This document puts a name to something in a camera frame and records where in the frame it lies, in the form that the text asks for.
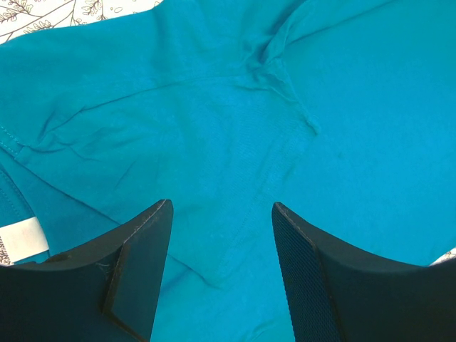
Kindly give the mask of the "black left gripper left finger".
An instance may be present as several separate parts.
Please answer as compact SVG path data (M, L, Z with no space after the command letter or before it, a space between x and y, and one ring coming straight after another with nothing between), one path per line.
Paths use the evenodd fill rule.
M1 268L3 341L149 341L172 229L162 199L45 262Z

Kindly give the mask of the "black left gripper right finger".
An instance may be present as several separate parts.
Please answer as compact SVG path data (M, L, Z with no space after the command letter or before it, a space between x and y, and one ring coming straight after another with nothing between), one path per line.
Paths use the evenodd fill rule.
M297 341L453 341L455 260L393 261L313 226L282 203L274 240Z

